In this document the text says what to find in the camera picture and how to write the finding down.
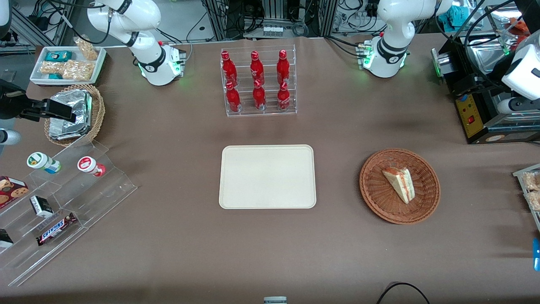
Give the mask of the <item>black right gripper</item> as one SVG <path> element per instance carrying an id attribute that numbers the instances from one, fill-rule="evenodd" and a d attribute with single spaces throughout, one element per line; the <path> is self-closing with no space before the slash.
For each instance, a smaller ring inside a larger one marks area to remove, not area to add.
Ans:
<path id="1" fill-rule="evenodd" d="M 42 113 L 62 112 L 60 114 Z M 62 104 L 56 100 L 34 100 L 28 98 L 26 92 L 7 81 L 0 81 L 0 118 L 1 119 L 27 119 L 39 121 L 41 118 L 61 119 L 71 123 L 76 122 L 76 115 L 71 106 Z"/>

